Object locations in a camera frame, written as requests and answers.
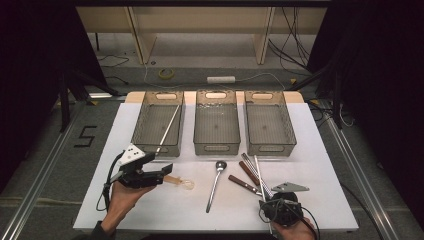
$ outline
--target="wooden handle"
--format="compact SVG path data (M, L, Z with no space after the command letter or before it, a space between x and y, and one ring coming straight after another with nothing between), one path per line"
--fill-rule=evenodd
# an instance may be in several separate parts
M255 186L259 186L259 179L250 171L249 167L243 162L239 162L240 167L244 170L244 172L249 176L249 178L255 183Z
M258 194L258 189L257 189L257 188L250 186L249 184L247 184L247 183L243 182L242 180L240 180L240 179L238 179L238 178L234 177L233 175L228 176L228 179L229 179L230 181L235 182L235 183L237 183L238 185L240 185L240 186L242 186L242 187L246 188L247 190L249 190L249 191L251 191L251 192L253 192L253 193L255 193L255 194Z

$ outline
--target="metal utensil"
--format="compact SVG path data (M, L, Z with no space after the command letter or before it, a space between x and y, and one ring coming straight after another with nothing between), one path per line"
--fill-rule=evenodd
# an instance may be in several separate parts
M208 206L206 207L206 213L209 213L209 210L211 209L213 194L215 193L215 187L218 181L218 177L221 174L221 172L224 171L224 169L227 167L227 163L224 161L218 161L216 162L215 167L216 167L217 174L215 177L215 182L213 183L211 196L209 197Z

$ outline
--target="black wire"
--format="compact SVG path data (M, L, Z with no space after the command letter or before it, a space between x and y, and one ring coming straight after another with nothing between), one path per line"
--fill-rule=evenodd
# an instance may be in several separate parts
M266 221L262 218L261 216L261 210L263 210L263 207L267 204L272 204L274 202L277 202L277 205L275 206L275 213L274 213L274 217L272 219L270 219L269 221ZM274 221L277 218L278 215L278 208L280 207L280 199L276 199L276 200L272 200L272 201L268 201L268 202L264 202L260 207L259 207L259 217L261 218L262 222L264 223L270 223L272 221Z
M359 198L346 186L344 185L342 182L340 182L340 186L342 186L344 189L346 189L346 191L348 191L350 193L350 195L352 195L353 198L355 198L355 200L359 203L359 205L361 205L362 209L364 209L365 213L368 215L368 217L370 218L372 224L375 227L375 230L378 233L378 236L380 237L381 240L384 240L383 235L381 234L380 229L377 226L377 222L375 221L375 219L373 218L371 212L368 210L368 208L365 206L365 204L363 204L361 202L361 200L359 200Z
M303 60L303 58L305 58L306 60L308 60L308 57L306 57L306 54L309 56L309 53L303 47L303 44L300 41L300 38L298 38L298 35L299 34L297 32L297 28L298 28L298 24L299 24L299 21L297 19L298 14L299 14L299 8L296 8L296 7L293 8L293 23L292 23L292 26L291 27L290 27L290 23L289 23L289 20L287 18L286 12L284 11L284 8L282 7L281 9L283 11L284 18L286 19L287 26L289 27L289 30L290 30L289 37L290 37L290 35L293 36L293 38L294 38L294 40L296 42L296 47L297 47L297 52L299 54L299 57L300 57L303 65L305 66L305 69L307 69L306 63Z
M109 77L105 77L105 78L115 78L115 79L118 79L119 81L125 83L125 85L129 85L130 84L129 82L127 82L127 81L125 81L122 78L119 78L117 76L109 76Z
M104 58L98 58L97 59L97 61L102 61L102 60L105 60L106 58L108 58L108 57L115 57L115 58L120 58L120 59L124 59L124 61L123 62L120 62L120 63L118 63L118 64L115 64L115 65L112 65L112 66L101 66L101 67L116 67L116 66L119 66L119 65L121 65L121 64L124 64L124 63L126 63L126 62L128 62L130 59L129 58L127 58L127 57L118 57L118 56L115 56L115 55L107 55L107 56L105 56Z
M329 119L331 119L332 118L332 116L328 116L324 121L322 121L322 123L320 123L318 126L317 126L317 129L319 129L325 122L327 122Z
M300 221L302 221L305 225L306 225L306 227L308 227L309 228L309 230L311 230L311 232L312 232L312 234L314 234L314 238L315 238L315 240L319 240L319 238L317 237L317 233L315 232L315 230L311 227L311 225L309 225L309 223L307 223L306 221L305 221L305 219L303 219L303 217L302 216L300 216L296 211L294 211L293 209L291 209L291 207L290 206L288 206L287 205L287 203L285 203L285 202L283 202L283 205L284 206L286 206L286 208L287 209L289 209L294 215L296 215L297 216L297 218L299 218L299 220Z
M300 67L302 67L303 69L305 69L306 71L309 71L308 69L305 68L305 66L303 66L302 64L300 64L299 62L297 62L295 59L293 59L292 57L290 57L289 55L287 55L287 53L282 52L271 40L269 40L269 43L271 44L270 45L271 51L280 58L280 65L281 65L281 67L285 71L287 71L289 73L301 75L301 76L307 76L307 77L311 76L311 74L303 74L303 73L293 72L293 71L290 71L287 68L285 68L284 67L284 64L283 64L283 62L281 60L285 60L287 62L295 63L295 64L299 65Z
M317 226L318 239L321 239L321 231L319 230L318 222L317 222L317 220L315 219L314 215L312 215L312 213L311 213L308 209L306 209L306 208L304 208L304 207L302 207L302 209L303 209L303 210L305 210L305 211L307 211L307 212L309 213L309 215L311 215L312 220L314 220L314 222L315 222L315 226Z
M112 185L112 183L110 182L110 178L112 177L112 172L113 172L113 169L115 168L116 162L118 162L118 160L122 157L124 152L125 150L122 151L122 153L120 153L118 156L116 156L116 158L112 162L112 165L109 168L109 173L107 174L106 183L103 185L102 194L100 195L99 200L97 201L97 205L96 205L97 211L104 211L109 209L109 190L110 190L110 186ZM99 203L102 196L105 198L106 207L104 209L99 209Z

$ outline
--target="cable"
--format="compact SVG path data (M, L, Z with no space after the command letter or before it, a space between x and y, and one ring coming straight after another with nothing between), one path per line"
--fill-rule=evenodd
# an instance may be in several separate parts
M311 230L311 232L312 232L312 234L314 235L314 238L316 239L316 240L320 240L319 238L318 238L318 236L317 236L317 233L315 232L315 230L311 227L311 225L309 224L309 223L307 223L306 221L305 221L305 219L303 219L303 217L302 216L300 216L296 211L294 211L293 209L291 209L291 207L290 206L288 206L285 202L283 202L283 204L284 204L284 206L286 206L286 208L287 209L289 209L294 215L296 215L298 218L299 218L299 220L300 221L302 221L305 225L306 225L306 227L308 227L309 228L309 230Z
M300 37L298 39L299 34L298 34L298 31L297 31L298 30L298 27L299 27L299 25L298 25L299 24L299 21L298 21L297 17L299 15L300 9L297 8L297 7L294 7L293 8L293 24L292 24L292 27L290 27L290 23L289 23L289 20L287 18L286 12L284 11L284 8L282 7L281 9L283 11L284 18L286 19L287 26L290 29L289 37L290 37L290 35L293 35L293 38L296 41L297 52L299 53L299 57L301 58L303 64L306 65L306 63L304 62L303 58L305 58L306 60L308 60L308 57L306 57L306 55L309 56L309 53L303 47L303 44L300 41Z
M110 187L112 185L111 180L111 176L112 176L112 172L113 169L115 168L115 164L118 162L118 160L122 157L122 155L124 154L125 150L122 151L122 153L120 153L118 156L116 156L116 158L113 160L112 165L109 168L109 173L107 174L107 178L106 178L106 183L103 185L103 191L102 194L99 197L99 200L97 201L97 205L96 205L96 210L97 211L104 211L104 210L108 210L109 209L109 191L110 191ZM102 196L105 199L105 208L104 209L99 209L99 203L100 203L100 199L102 198Z
M346 123L346 121L343 119L343 116L342 116L342 108L343 108L343 105L340 106L340 111L339 111L340 119L342 120L344 125L346 125L347 127L352 127L353 124L355 123L355 119L352 119L351 123Z
M148 72L147 64L144 64L144 68L145 68L146 71L144 73L143 82L145 84L150 85L150 86L153 86L153 87L158 87L158 88L163 88L163 89L174 89L174 88L186 87L186 86L197 86L197 87L200 87L200 86L215 85L215 86L221 86L221 87L224 87L224 88L227 88L227 89L231 89L231 90L241 90L241 91L244 91L244 89L235 89L235 88L227 87L227 86L222 85L222 84L210 84L210 83L204 83L204 84L180 84L180 85L175 85L175 86L161 86L161 85L157 85L157 84L153 84L153 83L148 83L146 81L146 79L147 79L147 72ZM284 86L284 84L274 74L272 74L272 73L259 73L259 74L256 74L256 75L252 76L252 77L248 77L248 78L236 80L236 82L247 81L247 80L250 80L250 79L253 79L253 78L256 78L256 77L259 77L259 76L263 76L263 75L271 75L281 85L281 87L283 88L283 90L286 89L286 87Z
M302 208L303 210L307 211L307 212L309 213L309 215L311 216L312 220L314 220L315 226L317 226L318 239L321 239L321 231L319 230L318 222L317 222L317 220L315 219L314 215L312 215L312 213L311 213L308 209L306 209L306 208L304 208L304 207L301 207L301 208Z
M361 200L359 200L359 198L346 185L344 185L340 181L339 181L339 183L340 183L340 186L342 186L344 189L346 189L346 191L348 191L350 193L350 195L352 195L352 197L355 198L355 200L359 203L359 205L361 205L362 209L364 209L365 213L368 215L368 217L370 218L372 224L374 225L375 230L377 230L378 236L380 237L381 240L384 240L383 235L381 234L381 231L380 231L380 229L377 226L377 222L372 217L371 212L368 210L368 208L365 206L365 204L363 204L361 202Z
M257 75L255 75L255 76L253 76L253 77L249 77L249 78L245 78L245 79L240 79L240 80L236 80L236 82L243 82L243 81L247 81L247 80L250 80L250 79L253 79L253 78L256 78L256 77L259 77L259 76L262 76L262 75L271 75L271 76L273 76L274 77L274 79L275 80L277 80L277 82L281 85L281 87L283 87L283 90L286 90L286 87L280 82L280 80L278 80L278 78L274 75L274 74L272 74L272 73L260 73L260 74L257 74Z
M274 212L274 217L273 217L273 219L270 219L269 221L266 221L266 220L264 220L263 219L263 217L261 216L261 210L263 209L263 207L265 206L265 205L267 205L267 204L272 204L272 203L275 203L275 202L277 202L277 204L275 205L275 212ZM306 208L304 208L304 207L302 207L302 209L304 209L304 210L306 210L308 213L309 213L309 215L311 215L311 217L312 217L312 220L315 222L315 226L317 227L317 231L318 231L318 235L317 235L317 233L315 232L315 230L312 228L312 226L308 223L308 222L306 222L306 220L302 217L302 216L300 216L296 211L294 211L290 206L288 206L287 205L287 203L285 203L284 202L284 199L275 199L275 200L271 200L271 201L268 201L268 202L265 202L265 203L263 203L260 207L259 207L259 217L260 217L260 219L264 222L264 223L270 223L270 222L272 222L272 221L274 221L275 219L276 219L276 217L277 217L277 212L278 212L278 209L279 209L279 207L280 207L280 205L281 204L283 204L288 210L290 210L294 215L296 215L296 217L300 220L300 221L302 221L303 222L303 224L305 224L305 226L312 232L312 234L314 235L314 239L316 239L316 240L319 240L320 238L321 238L321 232L320 232L320 230L319 230L319 227L318 227L318 223L317 223L317 221L316 221L316 219L315 219L315 217L312 215L312 213L308 210L308 209L306 209Z
M126 63L126 62L128 62L130 60L129 58L126 58L126 57L118 57L118 56L115 56L115 55L107 55L104 58L98 58L97 61L99 61L99 62L100 61L103 61L103 60L105 60L108 57L115 57L115 58L119 58L119 59L124 59L124 61L123 62L120 62L118 64L115 64L115 65L112 65L112 66L107 66L107 65L105 66L105 65L103 65L103 66L100 66L100 67L116 67L116 66L119 66L121 64L124 64L124 63Z
M109 77L105 77L105 78L115 78L115 79L118 79L119 81L123 82L125 85L129 85L130 84L129 82L127 82L127 81L125 81L122 78L119 78L117 76L109 76Z

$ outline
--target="human hand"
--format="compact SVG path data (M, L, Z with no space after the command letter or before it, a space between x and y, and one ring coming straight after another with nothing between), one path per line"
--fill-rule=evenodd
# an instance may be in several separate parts
M114 182L109 209L101 224L103 230L111 235L127 213L135 206L138 199L155 187L134 189L127 188L118 181Z
M304 218L304 220L312 228L314 228L309 218ZM271 222L271 225L275 228L275 230L277 230L283 236L284 240L313 240L314 239L314 234L300 220L297 223L291 225L290 227L284 227L275 222Z

